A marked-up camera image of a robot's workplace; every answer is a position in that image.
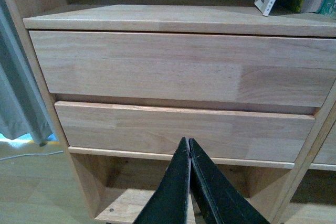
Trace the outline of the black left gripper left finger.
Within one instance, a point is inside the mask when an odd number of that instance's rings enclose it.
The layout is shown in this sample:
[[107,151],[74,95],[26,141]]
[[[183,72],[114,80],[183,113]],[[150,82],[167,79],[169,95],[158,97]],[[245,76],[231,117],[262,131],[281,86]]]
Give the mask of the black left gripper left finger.
[[134,223],[187,223],[191,158],[183,137],[154,194]]

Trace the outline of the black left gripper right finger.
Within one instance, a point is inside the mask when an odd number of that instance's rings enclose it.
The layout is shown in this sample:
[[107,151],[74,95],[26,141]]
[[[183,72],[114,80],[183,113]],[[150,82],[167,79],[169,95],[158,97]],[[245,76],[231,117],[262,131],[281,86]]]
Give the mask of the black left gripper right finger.
[[191,192],[206,223],[268,223],[229,182],[195,139],[189,139]]

